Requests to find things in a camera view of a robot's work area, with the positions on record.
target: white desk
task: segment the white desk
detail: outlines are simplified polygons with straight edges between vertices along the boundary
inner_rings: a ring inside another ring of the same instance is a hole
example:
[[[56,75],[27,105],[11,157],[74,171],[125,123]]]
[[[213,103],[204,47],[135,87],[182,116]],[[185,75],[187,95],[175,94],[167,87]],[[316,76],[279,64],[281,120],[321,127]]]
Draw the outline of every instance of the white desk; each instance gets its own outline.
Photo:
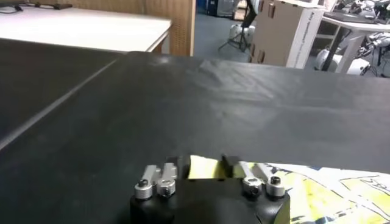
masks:
[[[0,14],[0,38],[115,52],[150,52],[170,26],[163,18],[75,8]]]
[[[364,37],[368,33],[373,32],[390,32],[390,25],[383,25],[383,24],[365,24],[365,23],[347,23],[338,21],[336,19],[331,19],[328,17],[323,16],[322,20],[328,23],[335,24],[339,26],[338,28],[338,36],[340,34],[340,27],[343,27],[345,29],[351,29],[353,31],[352,36],[350,37],[349,44],[347,46],[347,49],[336,68],[336,72],[338,73],[347,73],[349,67],[351,66],[351,63],[353,59],[355,59],[355,55],[361,46],[361,43],[363,42]],[[339,41],[333,41],[332,45],[339,44]],[[329,57],[333,57],[335,52],[329,52]]]

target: bolt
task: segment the bolt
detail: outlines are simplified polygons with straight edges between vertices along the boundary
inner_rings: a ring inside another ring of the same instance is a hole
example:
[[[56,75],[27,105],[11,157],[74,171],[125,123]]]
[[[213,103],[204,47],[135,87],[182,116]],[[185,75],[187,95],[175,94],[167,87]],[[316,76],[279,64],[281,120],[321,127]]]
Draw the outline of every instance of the bolt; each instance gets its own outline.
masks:
[[[169,188],[166,187],[163,189],[163,196],[167,198],[171,196],[171,191],[169,190]]]
[[[147,180],[145,180],[145,179],[142,179],[142,180],[140,180],[140,181],[138,182],[138,186],[139,186],[139,187],[146,187],[147,184],[148,184],[148,182],[147,182]]]
[[[249,192],[250,192],[250,194],[251,194],[252,196],[257,196],[257,195],[260,193],[260,190],[259,190],[259,188],[256,187],[256,186],[251,186],[251,187],[249,188]]]
[[[280,177],[271,177],[271,184],[272,185],[279,185],[280,184]]]

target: machine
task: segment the machine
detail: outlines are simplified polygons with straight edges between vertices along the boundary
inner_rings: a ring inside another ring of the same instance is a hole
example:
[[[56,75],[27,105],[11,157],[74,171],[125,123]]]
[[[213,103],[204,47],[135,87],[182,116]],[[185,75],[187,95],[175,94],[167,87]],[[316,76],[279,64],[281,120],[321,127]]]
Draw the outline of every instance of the machine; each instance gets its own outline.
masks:
[[[187,179],[190,162],[174,160],[162,171],[146,167],[130,199],[132,223],[289,223],[290,197],[264,164],[223,156],[227,178]]]
[[[352,3],[348,12],[361,15],[367,19],[386,19],[387,12],[389,10],[389,0],[382,1],[360,1],[357,0]],[[337,10],[342,10],[346,5],[343,2],[340,2],[337,6]],[[345,35],[343,41],[339,45],[339,49],[331,61],[329,71],[334,71],[337,68],[337,65],[341,61],[342,53],[347,47],[349,39],[348,36],[352,32],[349,32]],[[351,67],[348,70],[348,74],[351,75],[364,75],[372,65],[370,62],[364,59],[364,57],[373,53],[373,51],[378,47],[387,47],[390,45],[390,33],[373,33],[365,38],[364,43],[360,47],[359,51],[356,54],[354,61],[351,64]],[[381,54],[383,55],[388,51],[385,49]],[[324,64],[329,50],[324,49],[318,53],[316,58],[316,63],[314,68],[320,70]]]

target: cardboard box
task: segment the cardboard box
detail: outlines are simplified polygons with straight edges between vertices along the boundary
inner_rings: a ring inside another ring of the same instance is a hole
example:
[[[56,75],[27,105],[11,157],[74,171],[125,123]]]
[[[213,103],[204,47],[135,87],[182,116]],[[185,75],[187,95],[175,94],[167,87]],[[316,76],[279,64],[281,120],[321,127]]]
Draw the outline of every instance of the cardboard box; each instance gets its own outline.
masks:
[[[262,0],[250,62],[304,68],[325,7],[296,0]]]

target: black table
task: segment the black table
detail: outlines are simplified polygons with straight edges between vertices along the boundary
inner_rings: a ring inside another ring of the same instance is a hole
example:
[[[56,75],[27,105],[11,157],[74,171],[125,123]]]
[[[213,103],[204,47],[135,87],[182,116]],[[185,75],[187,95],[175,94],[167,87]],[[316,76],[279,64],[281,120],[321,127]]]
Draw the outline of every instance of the black table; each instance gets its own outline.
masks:
[[[119,56],[0,40],[0,141]]]
[[[125,223],[187,153],[389,172],[390,82],[130,53],[0,152],[1,223]]]

